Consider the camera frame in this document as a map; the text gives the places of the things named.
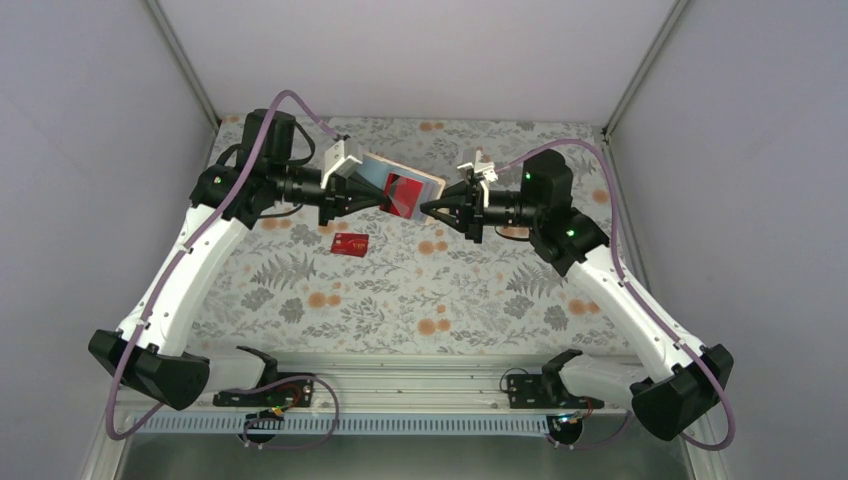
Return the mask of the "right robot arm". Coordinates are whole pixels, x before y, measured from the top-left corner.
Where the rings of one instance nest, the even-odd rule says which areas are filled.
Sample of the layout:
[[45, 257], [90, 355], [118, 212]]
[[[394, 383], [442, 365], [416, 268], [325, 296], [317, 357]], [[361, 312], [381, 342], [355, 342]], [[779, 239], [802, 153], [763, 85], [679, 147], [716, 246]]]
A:
[[706, 445], [686, 429], [721, 406], [727, 418], [721, 450], [735, 434], [735, 417], [725, 387], [734, 359], [721, 344], [706, 346], [665, 311], [628, 274], [614, 251], [613, 239], [573, 205], [573, 172], [564, 156], [538, 150], [522, 163], [517, 191], [496, 191], [490, 166], [462, 166], [462, 181], [436, 200], [421, 204], [423, 214], [482, 241], [486, 226], [523, 227], [535, 253], [568, 283], [582, 289], [629, 342], [640, 366], [592, 357], [571, 349], [542, 368], [541, 385], [557, 406], [574, 400], [600, 400], [623, 407], [629, 418], [655, 438], [681, 438]]

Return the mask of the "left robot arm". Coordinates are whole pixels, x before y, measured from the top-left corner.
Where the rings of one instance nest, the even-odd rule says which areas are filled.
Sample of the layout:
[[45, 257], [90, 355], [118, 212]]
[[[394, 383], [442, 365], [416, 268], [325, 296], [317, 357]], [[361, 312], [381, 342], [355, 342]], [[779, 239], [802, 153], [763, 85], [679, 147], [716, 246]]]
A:
[[307, 158], [293, 158], [294, 137], [305, 130], [284, 112], [272, 113], [252, 159], [266, 113], [248, 114], [241, 141], [202, 172], [180, 234], [137, 306], [116, 329], [92, 335], [88, 351], [112, 376], [114, 387], [183, 410], [204, 393], [252, 389], [269, 379], [275, 363], [256, 350], [242, 347], [219, 360], [186, 350], [192, 322], [217, 272], [278, 202], [316, 207], [320, 225], [385, 203], [382, 190], [358, 174], [366, 151], [348, 136], [335, 138], [320, 169], [310, 167]]

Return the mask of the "red credit card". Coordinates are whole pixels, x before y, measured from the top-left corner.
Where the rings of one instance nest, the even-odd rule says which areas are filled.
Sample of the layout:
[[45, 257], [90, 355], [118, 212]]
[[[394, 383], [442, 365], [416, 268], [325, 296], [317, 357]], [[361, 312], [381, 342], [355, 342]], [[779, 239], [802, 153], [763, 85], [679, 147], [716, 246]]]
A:
[[337, 255], [362, 258], [367, 254], [368, 246], [368, 234], [336, 233], [331, 244], [330, 252]]
[[390, 203], [380, 210], [402, 219], [421, 221], [420, 200], [427, 189], [428, 185], [423, 180], [389, 173], [383, 191]]

